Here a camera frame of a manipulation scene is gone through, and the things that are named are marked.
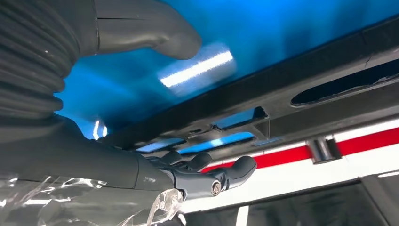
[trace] gray robotic arm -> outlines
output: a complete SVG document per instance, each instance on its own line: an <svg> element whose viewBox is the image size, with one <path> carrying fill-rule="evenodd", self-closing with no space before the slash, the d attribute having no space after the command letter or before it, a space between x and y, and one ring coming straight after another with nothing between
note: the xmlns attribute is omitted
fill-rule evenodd
<svg viewBox="0 0 399 226"><path fill-rule="evenodd" d="M54 114L62 101L53 93L63 90L63 78L80 57L138 48L193 57L201 38L170 6L154 0L0 0L0 21L0 171L26 181L44 175L106 181L106 188L76 202L108 197L147 208L162 191L213 196L255 170L250 157L208 174L197 172L210 161L205 155L191 162L171 160L173 154L145 159L88 140L72 120Z"/></svg>

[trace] oval opening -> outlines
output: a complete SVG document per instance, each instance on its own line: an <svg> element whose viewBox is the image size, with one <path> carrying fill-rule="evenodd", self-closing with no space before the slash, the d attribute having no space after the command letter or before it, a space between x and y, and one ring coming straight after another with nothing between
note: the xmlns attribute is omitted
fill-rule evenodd
<svg viewBox="0 0 399 226"><path fill-rule="evenodd" d="M399 77L399 59L318 85L299 93L293 106L304 106L365 89Z"/></svg>

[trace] black plastic frame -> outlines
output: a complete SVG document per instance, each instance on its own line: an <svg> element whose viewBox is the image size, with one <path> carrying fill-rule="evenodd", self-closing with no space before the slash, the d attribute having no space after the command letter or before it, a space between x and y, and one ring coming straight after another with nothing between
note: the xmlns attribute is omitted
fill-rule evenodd
<svg viewBox="0 0 399 226"><path fill-rule="evenodd" d="M128 125L101 142L135 150L165 138L186 140L153 153L163 155L237 132L255 136L209 150L214 160L222 160L397 117L397 78L301 107L293 106L291 99L320 84L398 59L398 31L396 16ZM224 130L212 124L258 106L267 118ZM257 140L270 142L255 146Z"/></svg>

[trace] rectangular slot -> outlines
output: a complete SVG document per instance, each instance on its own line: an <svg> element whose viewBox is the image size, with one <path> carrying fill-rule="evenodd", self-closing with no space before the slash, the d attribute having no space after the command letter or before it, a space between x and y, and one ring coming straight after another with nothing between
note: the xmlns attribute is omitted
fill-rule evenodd
<svg viewBox="0 0 399 226"><path fill-rule="evenodd" d="M267 118L266 112L263 110L262 107L256 107L240 113L230 115L226 118L215 121L213 124L218 126L220 129L228 130L264 118Z"/></svg>

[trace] clear plastic film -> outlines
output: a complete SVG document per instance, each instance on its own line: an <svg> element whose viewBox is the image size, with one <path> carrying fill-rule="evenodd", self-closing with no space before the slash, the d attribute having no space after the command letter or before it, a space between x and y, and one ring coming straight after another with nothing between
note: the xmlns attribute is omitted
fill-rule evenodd
<svg viewBox="0 0 399 226"><path fill-rule="evenodd" d="M98 180L54 176L33 182L0 173L0 225L149 226L170 220L184 201L178 190L170 189L143 207L132 201L135 197L129 197L129 192L129 198L121 198L120 193L129 189L104 185Z"/></svg>

